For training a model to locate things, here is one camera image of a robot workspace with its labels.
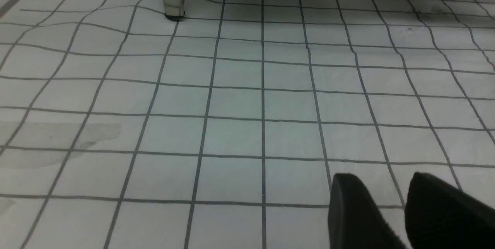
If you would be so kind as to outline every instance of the dark object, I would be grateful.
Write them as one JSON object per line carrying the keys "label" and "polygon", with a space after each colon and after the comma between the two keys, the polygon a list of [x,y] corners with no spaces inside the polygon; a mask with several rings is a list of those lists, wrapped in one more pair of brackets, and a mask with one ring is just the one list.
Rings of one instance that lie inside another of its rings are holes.
{"label": "dark object", "polygon": [[334,175],[328,230],[331,249],[405,249],[355,175]]}
{"label": "dark object", "polygon": [[176,16],[176,15],[167,15],[167,14],[164,14],[164,15],[165,15],[165,17],[166,17],[168,20],[171,20],[171,21],[173,21],[173,22],[178,22],[178,21],[182,20],[182,17],[184,17],[184,15],[185,15],[185,14],[186,14],[186,13],[184,12],[184,14],[183,14],[183,15],[181,15],[181,16]]}
{"label": "dark object", "polygon": [[411,180],[405,226],[414,249],[495,247],[495,210],[426,173]]}
{"label": "dark object", "polygon": [[[414,174],[405,224],[414,249],[495,247],[495,210],[430,174]],[[331,249],[405,249],[351,174],[334,175],[328,230]]]}

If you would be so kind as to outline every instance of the water stain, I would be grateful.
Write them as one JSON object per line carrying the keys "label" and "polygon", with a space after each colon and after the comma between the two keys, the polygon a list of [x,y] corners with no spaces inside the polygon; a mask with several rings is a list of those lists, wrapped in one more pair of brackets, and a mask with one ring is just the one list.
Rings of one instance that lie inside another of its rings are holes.
{"label": "water stain", "polygon": [[[31,129],[36,129],[36,132],[31,132],[31,136],[37,138],[37,140],[31,140],[31,143],[38,144],[37,147],[49,147],[53,143],[67,143],[62,138],[69,135],[73,141],[75,136],[74,130],[79,130],[80,124],[25,124]],[[121,125],[120,124],[104,124],[94,123],[86,124],[81,136],[79,137],[79,145],[77,148],[89,149],[97,143],[113,140],[120,136]],[[72,152],[70,159],[75,159],[84,152]],[[0,168],[7,169],[37,169],[44,168],[51,165],[62,163],[67,155],[66,152],[57,151],[44,151],[44,150],[21,150],[21,149],[8,149],[2,157],[0,157]]]}
{"label": "water stain", "polygon": [[11,198],[0,198],[0,215],[7,212],[13,205],[15,205],[15,201]]}
{"label": "water stain", "polygon": [[120,136],[121,126],[117,123],[91,123],[86,124],[84,131],[79,136],[77,147],[89,149],[105,140],[114,140]]}

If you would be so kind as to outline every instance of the floor tile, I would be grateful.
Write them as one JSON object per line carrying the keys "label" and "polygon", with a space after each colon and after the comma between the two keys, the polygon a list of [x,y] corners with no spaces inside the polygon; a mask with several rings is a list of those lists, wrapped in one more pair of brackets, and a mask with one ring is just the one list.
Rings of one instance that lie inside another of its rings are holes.
{"label": "floor tile", "polygon": [[309,67],[292,64],[265,64],[266,89],[313,89]]}
{"label": "floor tile", "polygon": [[348,25],[352,45],[391,46],[387,27]]}
{"label": "floor tile", "polygon": [[45,80],[0,78],[0,106],[29,106],[44,83]]}
{"label": "floor tile", "polygon": [[349,44],[343,25],[306,25],[309,43]]}
{"label": "floor tile", "polygon": [[488,128],[495,128],[495,116],[493,111],[495,110],[495,101],[472,101],[476,111],[480,115],[483,123]]}
{"label": "floor tile", "polygon": [[266,201],[327,205],[329,189],[325,162],[267,159]]}
{"label": "floor tile", "polygon": [[10,145],[68,149],[84,117],[84,114],[30,111]]}
{"label": "floor tile", "polygon": [[120,153],[72,152],[53,193],[118,198],[131,157]]}
{"label": "floor tile", "polygon": [[401,48],[430,48],[432,36],[427,27],[390,26],[394,45]]}
{"label": "floor tile", "polygon": [[[163,18],[161,15],[157,18],[159,23],[163,23]],[[177,26],[176,36],[201,36],[207,38],[216,38],[218,36],[218,20],[188,20],[187,22],[181,22]],[[144,23],[143,27],[149,27],[149,24]]]}
{"label": "floor tile", "polygon": [[405,71],[384,68],[362,68],[366,92],[377,94],[414,94]]}
{"label": "floor tile", "polygon": [[[49,27],[36,27],[35,29],[32,29],[31,31],[27,32],[24,35],[24,37],[20,39],[19,43],[65,51],[66,49],[69,48],[69,43],[70,40],[72,39],[72,35],[74,33],[75,28],[76,28],[76,24],[60,24]],[[50,39],[46,39],[46,34],[53,35],[54,37]]]}
{"label": "floor tile", "polygon": [[175,87],[161,85],[153,104],[153,114],[199,115],[205,114],[208,88]]}
{"label": "floor tile", "polygon": [[326,94],[319,92],[318,107],[323,122],[372,123],[364,94]]}
{"label": "floor tile", "polygon": [[329,159],[384,161],[374,126],[322,124]]}
{"label": "floor tile", "polygon": [[167,56],[161,83],[210,85],[213,59]]}
{"label": "floor tile", "polygon": [[88,111],[99,80],[52,80],[33,104],[35,108]]}
{"label": "floor tile", "polygon": [[22,121],[25,110],[0,109],[0,145],[5,145]]}
{"label": "floor tile", "polygon": [[408,72],[420,96],[463,96],[450,72],[433,70]]}
{"label": "floor tile", "polygon": [[261,203],[261,160],[205,157],[197,200]]}
{"label": "floor tile", "polygon": [[456,78],[468,97],[495,99],[495,74],[456,72]]}
{"label": "floor tile", "polygon": [[442,52],[452,64],[453,70],[493,72],[493,66],[480,51],[442,50]]}
{"label": "floor tile", "polygon": [[22,33],[26,31],[26,27],[11,24],[0,24],[1,38],[4,43],[14,43]]}
{"label": "floor tile", "polygon": [[98,93],[94,112],[146,113],[155,89],[154,84],[106,80]]}
{"label": "floor tile", "polygon": [[401,205],[386,164],[328,162],[330,173],[351,173],[359,177],[377,205]]}
{"label": "floor tile", "polygon": [[224,20],[222,21],[220,37],[223,39],[261,41],[261,23]]}
{"label": "floor tile", "polygon": [[258,5],[226,4],[223,19],[261,21],[261,8]]}
{"label": "floor tile", "polygon": [[316,121],[313,92],[265,91],[265,118]]}
{"label": "floor tile", "polygon": [[261,118],[261,90],[213,89],[209,116]]}
{"label": "floor tile", "polygon": [[197,157],[138,154],[126,198],[190,200]]}
{"label": "floor tile", "polygon": [[203,120],[150,117],[139,149],[144,152],[198,153]]}
{"label": "floor tile", "polygon": [[48,194],[66,154],[6,149],[0,158],[0,193]]}
{"label": "floor tile", "polygon": [[216,87],[261,87],[261,63],[217,60],[213,85]]}
{"label": "floor tile", "polygon": [[403,67],[401,56],[392,48],[355,47],[354,51],[359,66]]}
{"label": "floor tile", "polygon": [[188,205],[122,203],[108,248],[183,248],[188,215]]}
{"label": "floor tile", "polygon": [[261,60],[261,42],[220,39],[217,57],[224,59]]}
{"label": "floor tile", "polygon": [[175,37],[170,46],[169,54],[213,57],[216,48],[215,39],[196,39]]}
{"label": "floor tile", "polygon": [[428,126],[416,97],[373,95],[369,98],[379,124]]}
{"label": "floor tile", "polygon": [[437,133],[452,163],[495,165],[495,145],[486,131],[439,129]]}
{"label": "floor tile", "polygon": [[162,61],[162,56],[120,56],[115,59],[106,77],[156,82]]}
{"label": "floor tile", "polygon": [[265,42],[263,48],[265,61],[308,64],[308,50],[305,44]]}
{"label": "floor tile", "polygon": [[311,63],[356,66],[354,53],[346,46],[309,45]]}
{"label": "floor tile", "polygon": [[446,158],[430,129],[380,126],[380,134],[392,162],[442,162]]}
{"label": "floor tile", "polygon": [[314,84],[317,90],[327,92],[363,92],[359,73],[355,68],[322,67],[313,68]]}
{"label": "floor tile", "polygon": [[423,97],[421,100],[433,126],[481,128],[467,99]]}
{"label": "floor tile", "polygon": [[302,24],[265,23],[263,28],[265,41],[304,43]]}
{"label": "floor tile", "polygon": [[123,40],[121,32],[81,25],[70,50],[85,54],[116,54]]}
{"label": "floor tile", "polygon": [[266,156],[323,158],[317,124],[265,122],[265,143]]}
{"label": "floor tile", "polygon": [[133,11],[134,8],[130,6],[99,9],[88,15],[84,19],[84,23],[110,27],[112,29],[118,29],[121,32],[127,32]]}
{"label": "floor tile", "polygon": [[399,49],[398,51],[404,57],[405,65],[408,68],[449,69],[449,64],[444,55],[437,50]]}
{"label": "floor tile", "polygon": [[297,7],[277,7],[277,6],[265,6],[264,7],[264,21],[265,22],[294,22],[302,23],[301,9]]}
{"label": "floor tile", "polygon": [[261,207],[197,205],[189,248],[260,248],[261,235]]}
{"label": "floor tile", "polygon": [[102,247],[116,204],[51,199],[26,248]]}
{"label": "floor tile", "polygon": [[476,49],[465,27],[432,27],[431,30],[440,49]]}
{"label": "floor tile", "polygon": [[113,56],[67,55],[55,78],[102,78]]}
{"label": "floor tile", "polygon": [[328,248],[327,212],[325,208],[267,207],[266,247]]}
{"label": "floor tile", "polygon": [[144,116],[90,115],[75,148],[133,151]]}
{"label": "floor tile", "polygon": [[50,78],[60,65],[62,57],[63,54],[59,52],[16,46],[5,61],[0,74],[23,78]]}
{"label": "floor tile", "polygon": [[21,247],[34,222],[43,199],[0,198],[0,240],[2,248]]}
{"label": "floor tile", "polygon": [[121,55],[163,55],[170,42],[170,36],[127,37],[122,45]]}
{"label": "floor tile", "polygon": [[261,122],[208,119],[205,154],[261,156]]}

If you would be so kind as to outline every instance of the wet spot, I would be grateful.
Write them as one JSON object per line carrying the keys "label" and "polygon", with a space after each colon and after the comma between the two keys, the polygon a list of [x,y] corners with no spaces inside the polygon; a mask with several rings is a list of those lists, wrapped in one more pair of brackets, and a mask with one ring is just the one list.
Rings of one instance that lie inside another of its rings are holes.
{"label": "wet spot", "polygon": [[7,212],[13,205],[15,205],[15,201],[11,198],[0,198],[0,215]]}
{"label": "wet spot", "polygon": [[120,136],[120,124],[117,123],[93,123],[86,124],[84,131],[79,136],[80,149],[89,149],[99,142],[113,140]]}

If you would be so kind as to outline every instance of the white tile floor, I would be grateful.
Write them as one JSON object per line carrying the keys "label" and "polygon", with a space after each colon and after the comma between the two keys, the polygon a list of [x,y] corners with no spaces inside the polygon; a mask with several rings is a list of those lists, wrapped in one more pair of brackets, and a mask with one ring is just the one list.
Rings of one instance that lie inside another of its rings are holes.
{"label": "white tile floor", "polygon": [[328,248],[358,175],[495,206],[495,0],[21,0],[0,19],[2,249]]}

